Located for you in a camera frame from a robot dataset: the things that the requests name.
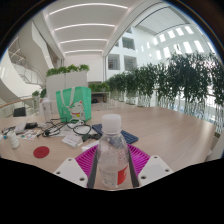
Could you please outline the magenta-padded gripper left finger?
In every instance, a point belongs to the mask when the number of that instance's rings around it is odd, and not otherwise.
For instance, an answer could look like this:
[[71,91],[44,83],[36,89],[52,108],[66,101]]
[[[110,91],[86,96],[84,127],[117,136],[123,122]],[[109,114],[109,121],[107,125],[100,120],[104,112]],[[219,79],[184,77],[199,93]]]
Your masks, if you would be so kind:
[[97,147],[93,146],[76,158],[67,158],[54,174],[78,186],[92,189],[97,171]]

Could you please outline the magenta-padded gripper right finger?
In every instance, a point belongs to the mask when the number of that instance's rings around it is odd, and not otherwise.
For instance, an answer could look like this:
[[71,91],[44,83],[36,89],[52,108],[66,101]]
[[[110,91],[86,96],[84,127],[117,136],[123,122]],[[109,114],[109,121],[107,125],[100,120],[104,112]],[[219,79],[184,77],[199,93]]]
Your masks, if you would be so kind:
[[131,182],[134,188],[143,187],[173,173],[158,156],[150,156],[139,148],[128,145]]

